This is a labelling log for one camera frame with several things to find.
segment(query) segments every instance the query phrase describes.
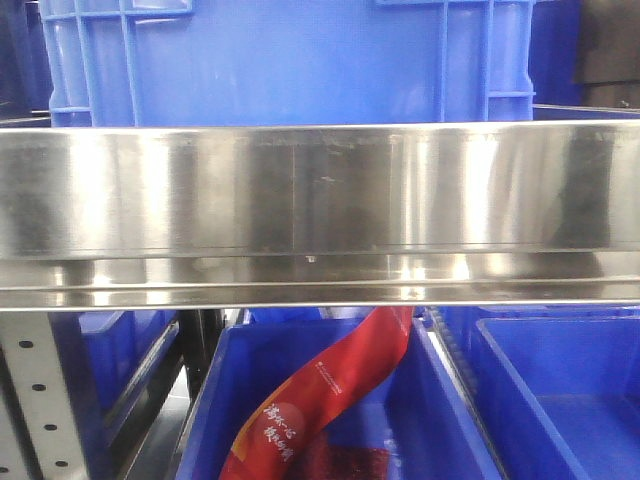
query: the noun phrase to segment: blue plastic bin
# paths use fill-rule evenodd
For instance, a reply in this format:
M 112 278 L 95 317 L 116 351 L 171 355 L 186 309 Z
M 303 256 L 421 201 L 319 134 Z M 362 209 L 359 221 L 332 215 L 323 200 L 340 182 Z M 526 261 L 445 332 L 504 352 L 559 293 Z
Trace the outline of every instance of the blue plastic bin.
M 104 410 L 113 406 L 131 379 L 137 364 L 133 312 L 88 312 L 80 315 L 85 339 Z
M 533 9 L 529 73 L 536 103 L 582 105 L 582 85 L 574 81 L 581 3 L 538 0 Z
M 623 305 L 500 305 L 500 306 L 453 306 L 440 307 L 440 313 L 448 333 L 463 355 L 470 348 L 471 332 L 478 320 L 483 318 L 523 317 L 627 317 L 639 313 L 637 306 Z
M 250 308 L 253 323 L 280 323 L 292 320 L 322 320 L 317 307 Z
M 49 0 L 57 126 L 524 120 L 535 0 Z
M 482 320 L 478 409 L 511 478 L 640 478 L 640 318 Z
M 134 312 L 136 361 L 145 354 L 164 331 L 175 315 L 174 310 L 137 310 Z
M 357 324 L 326 320 L 225 330 L 176 478 L 217 478 L 235 435 L 260 403 Z M 390 450 L 389 480 L 498 480 L 425 328 L 419 321 L 413 328 L 394 374 L 327 428 L 330 443 Z

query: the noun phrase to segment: blue plastic crate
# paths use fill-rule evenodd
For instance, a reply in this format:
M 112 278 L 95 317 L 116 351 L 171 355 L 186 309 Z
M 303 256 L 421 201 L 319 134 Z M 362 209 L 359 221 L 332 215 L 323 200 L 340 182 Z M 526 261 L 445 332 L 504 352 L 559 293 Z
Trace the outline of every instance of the blue plastic crate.
M 104 410 L 113 406 L 131 379 L 137 364 L 133 312 L 88 312 L 80 315 L 80 329 L 86 342 Z
M 535 0 L 49 0 L 57 126 L 524 120 Z
M 536 103 L 582 105 L 574 81 L 582 0 L 538 0 L 533 9 L 529 72 Z
M 176 478 L 217 478 L 237 432 L 260 403 L 358 323 L 326 320 L 225 330 Z M 330 424 L 330 443 L 389 449 L 389 480 L 498 480 L 425 328 L 419 321 L 413 328 L 409 349 L 396 371 Z
M 452 346 L 466 356 L 470 348 L 471 332 L 476 322 L 483 318 L 626 317 L 638 314 L 639 307 L 598 304 L 453 306 L 440 307 L 440 312 L 454 343 Z
M 250 308 L 253 323 L 281 323 L 292 320 L 322 320 L 317 307 Z
M 511 478 L 640 478 L 640 318 L 482 320 L 473 358 Z
M 134 313 L 136 361 L 139 363 L 164 329 L 169 325 L 174 310 L 137 310 Z

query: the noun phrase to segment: shelving rack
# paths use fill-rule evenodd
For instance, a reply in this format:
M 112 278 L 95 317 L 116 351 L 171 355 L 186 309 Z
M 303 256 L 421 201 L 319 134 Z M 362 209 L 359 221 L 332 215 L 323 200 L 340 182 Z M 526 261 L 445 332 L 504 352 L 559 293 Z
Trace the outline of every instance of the shelving rack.
M 118 403 L 130 414 L 183 363 L 197 395 L 225 323 L 205 308 L 637 302 L 638 159 L 637 119 L 0 130 L 0 388 L 16 394 L 0 442 L 21 448 L 0 479 L 135 470 L 137 447 L 96 440 L 65 312 L 184 310 Z

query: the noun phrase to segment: perforated metal post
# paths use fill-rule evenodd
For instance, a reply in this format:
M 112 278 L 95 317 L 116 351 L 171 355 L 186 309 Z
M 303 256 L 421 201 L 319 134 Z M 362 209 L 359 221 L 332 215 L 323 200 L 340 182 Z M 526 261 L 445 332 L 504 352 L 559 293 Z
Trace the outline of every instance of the perforated metal post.
M 0 480 L 38 478 L 29 435 L 0 351 Z
M 111 478 L 77 315 L 1 313 L 0 345 L 44 478 Z

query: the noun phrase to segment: red packet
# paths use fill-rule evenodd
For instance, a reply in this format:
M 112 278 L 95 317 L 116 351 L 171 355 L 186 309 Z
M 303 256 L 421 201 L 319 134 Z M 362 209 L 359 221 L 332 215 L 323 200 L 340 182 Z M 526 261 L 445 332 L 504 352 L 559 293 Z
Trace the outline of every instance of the red packet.
M 329 444 L 320 432 L 287 470 L 285 480 L 387 480 L 389 451 Z
M 278 480 L 333 419 L 377 387 L 404 356 L 412 307 L 378 307 L 278 387 L 244 424 L 220 480 Z

